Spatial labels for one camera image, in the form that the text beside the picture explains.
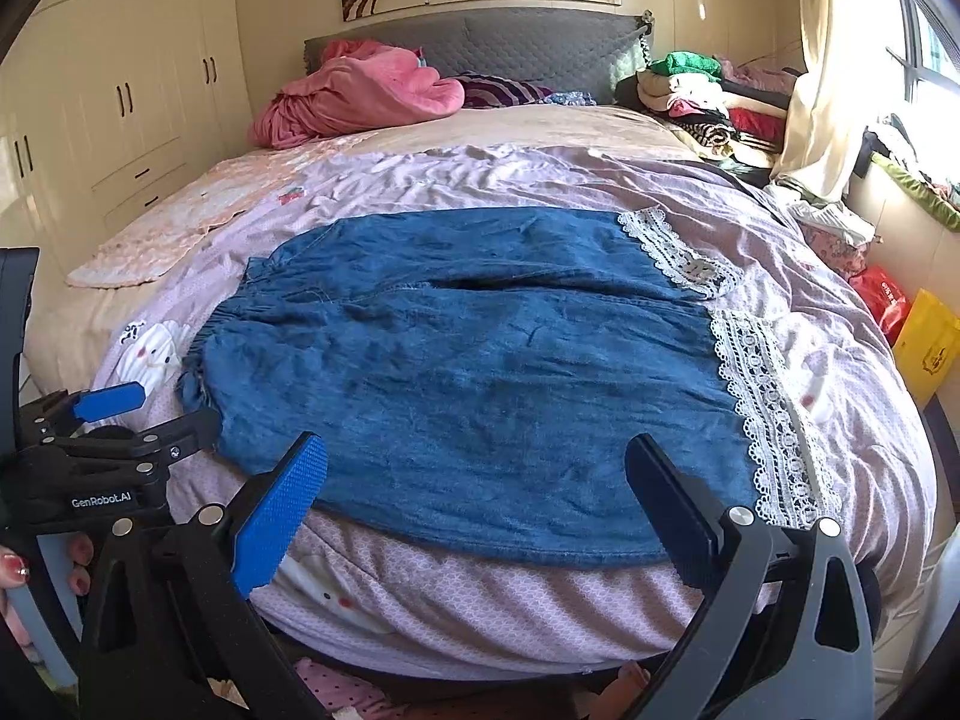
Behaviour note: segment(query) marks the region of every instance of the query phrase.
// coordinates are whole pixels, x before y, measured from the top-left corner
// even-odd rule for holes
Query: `gray upholstered headboard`
[[[613,101],[619,79],[646,67],[653,16],[618,16],[589,10],[496,7],[429,13],[362,26],[306,41],[308,73],[323,48],[338,38],[373,38],[391,46],[423,49],[441,76],[463,71],[536,81],[557,92],[589,92]]]

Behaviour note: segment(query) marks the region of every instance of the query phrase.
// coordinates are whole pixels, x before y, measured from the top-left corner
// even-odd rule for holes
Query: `white lace trim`
[[[838,517],[841,502],[827,474],[823,441],[786,386],[786,363],[769,326],[740,311],[714,309],[710,316],[720,376],[736,398],[757,464],[757,515],[789,528]]]
[[[640,241],[656,268],[679,287],[704,298],[718,298],[736,289],[743,279],[739,268],[704,257],[680,240],[661,208],[625,211],[617,221],[627,235]]]

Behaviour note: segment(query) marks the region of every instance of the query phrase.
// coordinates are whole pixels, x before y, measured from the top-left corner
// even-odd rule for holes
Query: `drawer handle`
[[[20,143],[13,141],[13,148],[16,150],[16,164],[20,167],[20,177],[23,178],[23,160],[20,159]]]

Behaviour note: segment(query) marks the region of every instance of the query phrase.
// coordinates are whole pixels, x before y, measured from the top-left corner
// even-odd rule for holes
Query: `purple striped cloth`
[[[464,87],[464,108],[527,105],[538,103],[551,94],[551,90],[529,81],[513,81],[479,73],[464,73],[453,77]]]

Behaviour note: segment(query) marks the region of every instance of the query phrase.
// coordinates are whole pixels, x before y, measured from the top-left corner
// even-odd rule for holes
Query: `white curtain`
[[[803,58],[787,117],[784,153],[773,177],[839,200],[877,114],[877,68],[886,61],[883,28],[872,0],[800,0]]]

